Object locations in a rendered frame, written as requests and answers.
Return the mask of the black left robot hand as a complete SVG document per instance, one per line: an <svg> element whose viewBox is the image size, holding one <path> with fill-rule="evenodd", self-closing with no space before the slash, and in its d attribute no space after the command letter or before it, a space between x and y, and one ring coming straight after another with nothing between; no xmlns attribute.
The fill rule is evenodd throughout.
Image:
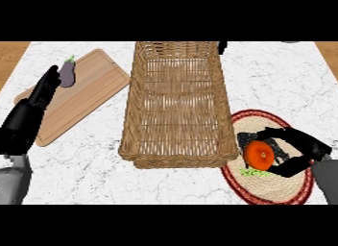
<svg viewBox="0 0 338 246"><path fill-rule="evenodd" d="M27 98L16 103L0 127L0 155L24 155L34 143L56 87L61 84L58 66L53 65Z"/></svg>

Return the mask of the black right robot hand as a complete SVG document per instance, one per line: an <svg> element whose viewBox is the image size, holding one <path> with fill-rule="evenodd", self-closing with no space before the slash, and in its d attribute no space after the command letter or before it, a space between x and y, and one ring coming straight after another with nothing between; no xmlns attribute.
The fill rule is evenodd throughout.
<svg viewBox="0 0 338 246"><path fill-rule="evenodd" d="M280 152L280 147L274 142L276 138L282 139L301 152L299 157L289 158L287 155ZM329 155L332 152L332 148L320 140L290 127L277 129L267 127L264 131L257 133L237 133L242 151L252 140L264 141L271 146L274 162L265 171L284 178L290 178L302 172L311 166L311 161L320 161L323 156Z"/></svg>

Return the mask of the orange squash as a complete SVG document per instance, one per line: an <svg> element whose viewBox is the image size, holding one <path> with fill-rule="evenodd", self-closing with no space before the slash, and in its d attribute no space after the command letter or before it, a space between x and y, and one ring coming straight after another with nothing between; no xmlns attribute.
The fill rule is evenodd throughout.
<svg viewBox="0 0 338 246"><path fill-rule="evenodd" d="M265 171L274 162L271 146L259 140L252 140L243 148L243 160L257 170Z"/></svg>

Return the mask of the round woven red-rimmed placemat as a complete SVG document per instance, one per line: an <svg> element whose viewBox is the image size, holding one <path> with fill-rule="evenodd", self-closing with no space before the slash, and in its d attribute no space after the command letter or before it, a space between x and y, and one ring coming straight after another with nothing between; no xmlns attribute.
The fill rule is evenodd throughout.
<svg viewBox="0 0 338 246"><path fill-rule="evenodd" d="M221 167L229 186L252 205L302 205L312 193L314 176L305 169L290 178L245 167L243 145L267 127L283 128L289 124L274 114L261 110L237 111L231 115L239 156Z"/></svg>

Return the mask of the wicker basket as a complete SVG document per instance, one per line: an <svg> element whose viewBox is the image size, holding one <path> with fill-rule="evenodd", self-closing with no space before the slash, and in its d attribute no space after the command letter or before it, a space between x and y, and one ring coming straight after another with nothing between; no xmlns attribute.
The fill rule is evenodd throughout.
<svg viewBox="0 0 338 246"><path fill-rule="evenodd" d="M139 169L221 167L239 155L214 41L140 41L118 154Z"/></svg>

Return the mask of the wooden cutting board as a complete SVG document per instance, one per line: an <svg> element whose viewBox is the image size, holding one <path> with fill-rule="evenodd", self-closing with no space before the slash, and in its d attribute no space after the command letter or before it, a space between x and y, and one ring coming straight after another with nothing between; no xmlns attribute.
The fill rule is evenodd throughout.
<svg viewBox="0 0 338 246"><path fill-rule="evenodd" d="M100 49L75 61L75 84L56 88L35 144L47 146L130 83L130 75Z"/></svg>

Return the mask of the purple eggplant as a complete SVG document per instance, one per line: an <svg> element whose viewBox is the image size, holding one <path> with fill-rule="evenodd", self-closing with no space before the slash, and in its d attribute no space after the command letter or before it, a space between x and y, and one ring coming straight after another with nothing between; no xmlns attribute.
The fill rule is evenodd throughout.
<svg viewBox="0 0 338 246"><path fill-rule="evenodd" d="M74 57L69 57L59 70L61 87L71 87L75 83L75 61Z"/></svg>

